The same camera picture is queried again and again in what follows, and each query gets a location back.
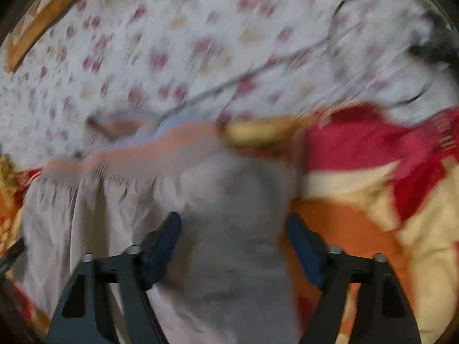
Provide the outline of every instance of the black wire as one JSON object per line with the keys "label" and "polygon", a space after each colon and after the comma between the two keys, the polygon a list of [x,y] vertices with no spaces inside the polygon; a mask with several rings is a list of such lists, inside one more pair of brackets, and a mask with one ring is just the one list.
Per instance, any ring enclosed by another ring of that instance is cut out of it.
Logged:
{"label": "black wire", "polygon": [[[328,32],[328,35],[327,35],[327,43],[328,43],[329,53],[332,56],[330,58],[332,66],[333,66],[333,63],[336,62],[336,52],[337,52],[336,49],[334,48],[334,46],[337,44],[337,42],[333,42],[334,37],[336,35],[336,33],[334,31],[337,28],[337,15],[340,12],[340,10],[344,7],[344,5],[346,5],[347,3],[352,2],[352,1],[355,1],[355,0],[341,0],[341,2],[334,9],[334,12],[333,12],[332,17],[331,17],[331,24],[330,24],[329,32]],[[428,6],[426,5],[424,0],[416,0],[416,1],[420,5],[422,5],[424,8],[428,9]],[[418,99],[420,99],[422,96],[424,96],[427,93],[427,91],[432,86],[432,82],[433,81],[430,81],[429,83],[424,84],[424,86],[421,88],[419,93],[417,95],[415,95],[414,97],[412,97],[412,98],[408,98],[408,99],[405,99],[405,100],[402,100],[402,101],[389,103],[389,104],[380,103],[380,106],[382,108],[384,108],[384,109],[389,110],[389,109],[395,109],[397,107],[406,106],[406,105],[408,105],[410,103],[413,103],[414,101],[417,101]]]}
{"label": "black wire", "polygon": [[[244,75],[240,75],[240,76],[234,77],[233,79],[225,82],[224,84],[221,84],[221,85],[219,85],[217,87],[214,87],[214,88],[212,88],[210,90],[207,90],[207,91],[195,96],[194,98],[190,99],[189,101],[182,102],[177,107],[174,107],[173,109],[171,109],[169,111],[166,111],[161,116],[161,121],[163,121],[165,118],[169,117],[170,115],[175,115],[175,114],[177,114],[178,112],[180,112],[182,110],[185,110],[185,109],[187,109],[189,107],[193,107],[194,105],[204,101],[207,98],[215,97],[222,90],[224,90],[224,89],[226,89],[228,87],[237,85],[238,82],[240,81],[241,77],[255,76],[255,75],[258,75],[258,74],[263,73],[265,71],[271,70],[272,68],[275,68],[277,66],[288,65],[289,63],[294,61],[295,58],[297,58],[299,55],[302,55],[302,54],[310,51],[311,49],[314,49],[314,48],[319,47],[319,46],[324,45],[324,44],[327,45],[327,50],[326,51],[331,55],[330,63],[332,65],[332,67],[333,67],[334,64],[336,63],[336,56],[335,56],[336,50],[334,50],[334,46],[335,46],[334,44],[335,43],[333,43],[333,40],[335,39],[335,36],[336,36],[335,30],[337,28],[336,17],[338,15],[338,13],[340,12],[340,10],[343,8],[343,6],[346,5],[349,2],[352,2],[352,1],[355,1],[355,0],[341,0],[341,2],[334,9],[332,17],[331,17],[331,22],[330,22],[330,27],[329,27],[328,34],[327,34],[326,38],[324,38],[323,40],[320,40],[319,42],[317,42],[315,44],[312,44],[312,45],[310,45],[308,47],[302,48],[302,49],[298,50],[297,52],[295,52],[293,54],[278,58],[276,64],[274,64],[274,65],[266,65],[266,64],[261,65],[261,66],[255,68],[255,69],[253,69],[253,70],[250,70],[250,71],[246,72]],[[425,7],[426,9],[429,8],[424,0],[416,0],[416,1],[420,5]],[[406,99],[406,100],[402,100],[402,101],[399,101],[399,102],[395,102],[395,103],[392,103],[392,104],[387,104],[387,105],[382,104],[381,106],[383,108],[385,108],[385,109],[394,109],[394,108],[397,108],[397,107],[400,107],[400,106],[406,106],[406,105],[418,100],[423,95],[425,95],[425,93],[430,89],[431,85],[432,85],[432,82],[430,82],[429,84],[425,84],[423,86],[423,88],[420,90],[420,92],[416,96],[414,96],[412,98],[409,98],[409,99]]]}

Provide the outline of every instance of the bed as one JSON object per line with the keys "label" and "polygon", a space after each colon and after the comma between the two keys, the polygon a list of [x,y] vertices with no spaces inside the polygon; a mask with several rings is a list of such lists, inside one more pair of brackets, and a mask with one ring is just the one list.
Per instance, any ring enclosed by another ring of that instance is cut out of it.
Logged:
{"label": "bed", "polygon": [[77,0],[0,72],[2,151],[21,169],[84,155],[88,118],[129,108],[225,123],[370,101],[415,125],[458,103],[448,68],[406,52],[427,9],[457,22],[432,1]]}

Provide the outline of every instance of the floral bedsheet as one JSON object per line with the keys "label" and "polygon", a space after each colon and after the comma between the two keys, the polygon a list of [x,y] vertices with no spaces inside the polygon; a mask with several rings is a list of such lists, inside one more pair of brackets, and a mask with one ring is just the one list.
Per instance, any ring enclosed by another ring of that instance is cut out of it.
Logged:
{"label": "floral bedsheet", "polygon": [[[83,149],[89,115],[163,114],[192,100],[228,120],[425,91],[388,107],[405,123],[457,103],[448,71],[405,52],[429,34],[426,0],[351,0],[335,12],[341,1],[80,0],[16,73],[0,72],[2,151],[40,166]],[[3,48],[0,57],[3,67]]]}

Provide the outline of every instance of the metal bolt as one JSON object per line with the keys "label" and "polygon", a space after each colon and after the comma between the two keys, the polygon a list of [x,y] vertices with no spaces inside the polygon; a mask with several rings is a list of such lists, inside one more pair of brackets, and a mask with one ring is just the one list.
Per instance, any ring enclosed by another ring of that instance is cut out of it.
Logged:
{"label": "metal bolt", "polygon": [[127,249],[126,249],[126,253],[128,255],[136,255],[136,254],[139,254],[141,252],[142,248],[138,245],[133,245],[133,246],[129,246]]}
{"label": "metal bolt", "polygon": [[387,262],[387,257],[383,254],[376,254],[375,257],[373,257],[375,261],[377,262]]}
{"label": "metal bolt", "polygon": [[329,254],[339,255],[343,249],[340,246],[328,246],[327,251]]}
{"label": "metal bolt", "polygon": [[81,256],[81,262],[91,262],[94,260],[94,256],[92,254],[84,254]]}

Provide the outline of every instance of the red fabric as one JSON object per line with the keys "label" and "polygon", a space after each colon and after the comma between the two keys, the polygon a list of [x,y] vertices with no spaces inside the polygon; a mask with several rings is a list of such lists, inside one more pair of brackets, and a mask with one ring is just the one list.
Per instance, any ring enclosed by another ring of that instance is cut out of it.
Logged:
{"label": "red fabric", "polygon": [[417,166],[407,177],[394,180],[395,208],[402,222],[416,213],[424,198],[444,176],[444,168],[436,155]]}
{"label": "red fabric", "polygon": [[459,265],[459,242],[454,242],[454,247],[456,248],[456,258]]}
{"label": "red fabric", "polygon": [[43,168],[37,168],[29,171],[23,171],[18,175],[18,188],[16,194],[14,195],[14,200],[18,208],[21,208],[22,204],[24,203],[24,196],[27,192],[29,185],[35,178],[37,178],[41,174],[42,170]]}
{"label": "red fabric", "polygon": [[28,324],[32,322],[32,310],[35,309],[34,304],[28,299],[24,291],[21,287],[19,287],[18,283],[13,284],[15,290],[15,297],[17,298],[20,306],[17,309],[20,311],[24,319]]}
{"label": "red fabric", "polygon": [[314,315],[315,307],[306,297],[299,297],[297,311],[300,314],[301,329],[305,331]]}
{"label": "red fabric", "polygon": [[[442,159],[459,158],[456,123],[459,108],[442,111],[415,128],[385,122],[370,105],[334,112],[324,127],[305,135],[306,171],[371,169],[399,161],[394,171],[395,208],[404,222],[416,213],[425,196],[444,175]],[[445,137],[455,142],[445,149]]]}

